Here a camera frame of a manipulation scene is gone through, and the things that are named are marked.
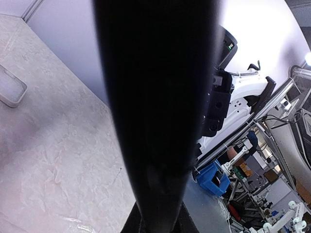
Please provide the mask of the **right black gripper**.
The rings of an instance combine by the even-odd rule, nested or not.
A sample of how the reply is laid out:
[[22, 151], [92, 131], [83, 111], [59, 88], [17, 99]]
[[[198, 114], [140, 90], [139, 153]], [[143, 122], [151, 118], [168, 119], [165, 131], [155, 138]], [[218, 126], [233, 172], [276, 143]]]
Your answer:
[[202, 136], [214, 137], [222, 129], [229, 109], [231, 86], [231, 74], [222, 69], [216, 70], [213, 74], [208, 109], [201, 130]]

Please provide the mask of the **black phone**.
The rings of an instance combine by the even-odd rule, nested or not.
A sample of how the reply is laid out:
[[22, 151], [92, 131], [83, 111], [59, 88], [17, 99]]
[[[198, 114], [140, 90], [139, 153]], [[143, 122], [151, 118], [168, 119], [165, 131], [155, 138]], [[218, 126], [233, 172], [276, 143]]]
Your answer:
[[105, 86], [149, 233], [174, 229], [207, 112], [217, 0], [95, 0]]

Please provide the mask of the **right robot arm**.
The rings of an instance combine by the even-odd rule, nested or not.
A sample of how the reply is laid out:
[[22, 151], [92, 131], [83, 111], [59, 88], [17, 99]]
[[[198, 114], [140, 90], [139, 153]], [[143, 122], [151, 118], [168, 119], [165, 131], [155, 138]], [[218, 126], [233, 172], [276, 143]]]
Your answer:
[[276, 82], [261, 73], [261, 63], [250, 63], [245, 70], [229, 71], [238, 42], [224, 27], [220, 28], [220, 55], [214, 66], [210, 114], [206, 116], [202, 137], [198, 140], [198, 161], [217, 157], [260, 112], [272, 95]]

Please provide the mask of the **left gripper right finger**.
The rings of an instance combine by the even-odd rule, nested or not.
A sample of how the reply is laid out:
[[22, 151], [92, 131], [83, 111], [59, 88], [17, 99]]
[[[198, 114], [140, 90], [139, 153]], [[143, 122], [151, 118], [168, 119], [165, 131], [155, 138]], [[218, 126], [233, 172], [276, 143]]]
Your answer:
[[174, 233], [198, 233], [198, 230], [184, 203], [182, 203], [181, 205], [173, 232]]

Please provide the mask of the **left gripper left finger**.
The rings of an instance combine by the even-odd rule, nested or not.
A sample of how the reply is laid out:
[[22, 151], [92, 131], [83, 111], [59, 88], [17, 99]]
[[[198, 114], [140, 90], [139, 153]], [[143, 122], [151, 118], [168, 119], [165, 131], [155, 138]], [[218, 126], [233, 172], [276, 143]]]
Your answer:
[[146, 228], [140, 214], [137, 203], [135, 202], [127, 220], [120, 233], [145, 233]]

